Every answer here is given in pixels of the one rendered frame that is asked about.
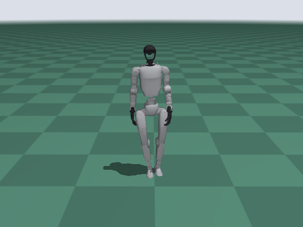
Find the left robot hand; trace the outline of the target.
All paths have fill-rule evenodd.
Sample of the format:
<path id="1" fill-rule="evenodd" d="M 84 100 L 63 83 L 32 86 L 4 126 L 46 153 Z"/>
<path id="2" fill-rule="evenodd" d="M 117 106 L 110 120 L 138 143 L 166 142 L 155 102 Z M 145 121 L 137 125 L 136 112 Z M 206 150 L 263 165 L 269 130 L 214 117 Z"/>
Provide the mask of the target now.
<path id="1" fill-rule="evenodd" d="M 168 107 L 167 107 L 167 112 L 168 112 L 168 117 L 167 117 L 167 119 L 165 120 L 165 121 L 167 121 L 167 123 L 166 123 L 166 124 L 164 124 L 164 126 L 167 126 L 167 125 L 169 125 L 169 124 L 170 124 L 170 120 L 171 120 L 171 113 L 172 113 L 172 111 L 171 111 L 171 107 L 170 107 L 170 106 L 168 106 Z"/>

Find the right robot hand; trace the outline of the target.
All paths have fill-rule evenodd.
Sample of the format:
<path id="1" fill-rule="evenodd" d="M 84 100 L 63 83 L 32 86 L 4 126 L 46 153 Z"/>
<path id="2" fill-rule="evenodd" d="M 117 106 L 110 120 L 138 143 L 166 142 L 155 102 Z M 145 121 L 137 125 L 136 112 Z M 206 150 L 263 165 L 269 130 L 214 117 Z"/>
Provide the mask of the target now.
<path id="1" fill-rule="evenodd" d="M 133 124 L 137 125 L 136 122 L 134 121 L 134 113 L 135 113 L 134 107 L 131 107 L 130 113 L 131 113 L 131 119 Z"/>

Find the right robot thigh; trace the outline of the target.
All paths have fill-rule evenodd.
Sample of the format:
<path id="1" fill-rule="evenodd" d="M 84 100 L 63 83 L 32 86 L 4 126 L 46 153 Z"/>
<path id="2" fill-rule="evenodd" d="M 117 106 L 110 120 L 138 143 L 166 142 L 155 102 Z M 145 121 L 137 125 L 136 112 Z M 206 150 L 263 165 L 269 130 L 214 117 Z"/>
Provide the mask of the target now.
<path id="1" fill-rule="evenodd" d="M 136 120 L 137 129 L 140 135 L 142 146 L 147 145 L 147 147 L 150 147 L 150 141 L 147 137 L 145 108 L 139 109 L 135 112 L 135 120 Z"/>

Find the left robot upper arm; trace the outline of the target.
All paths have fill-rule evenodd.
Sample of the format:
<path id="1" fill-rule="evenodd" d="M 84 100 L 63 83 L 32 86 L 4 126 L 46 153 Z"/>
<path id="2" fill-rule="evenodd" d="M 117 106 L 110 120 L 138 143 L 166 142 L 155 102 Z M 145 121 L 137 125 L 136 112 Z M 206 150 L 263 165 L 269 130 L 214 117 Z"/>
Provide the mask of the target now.
<path id="1" fill-rule="evenodd" d="M 161 66 L 162 69 L 162 77 L 163 77 L 163 88 L 162 91 L 164 93 L 169 93 L 171 92 L 171 88 L 169 86 L 169 69 L 166 66 Z"/>

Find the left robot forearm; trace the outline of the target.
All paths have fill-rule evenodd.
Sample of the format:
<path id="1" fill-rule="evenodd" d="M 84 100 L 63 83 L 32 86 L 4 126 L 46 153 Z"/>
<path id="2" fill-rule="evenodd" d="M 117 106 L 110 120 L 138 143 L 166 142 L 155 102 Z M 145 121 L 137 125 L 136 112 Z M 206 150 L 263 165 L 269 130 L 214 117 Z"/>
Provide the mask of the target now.
<path id="1" fill-rule="evenodd" d="M 172 107 L 172 99 L 171 99 L 171 96 L 172 96 L 172 95 L 171 95 L 171 92 L 165 94 L 166 105 L 167 105 L 167 107 L 170 106 L 170 107 L 171 107 L 171 111 L 172 111 L 173 107 Z M 167 109 L 167 107 L 166 107 L 166 109 Z"/>

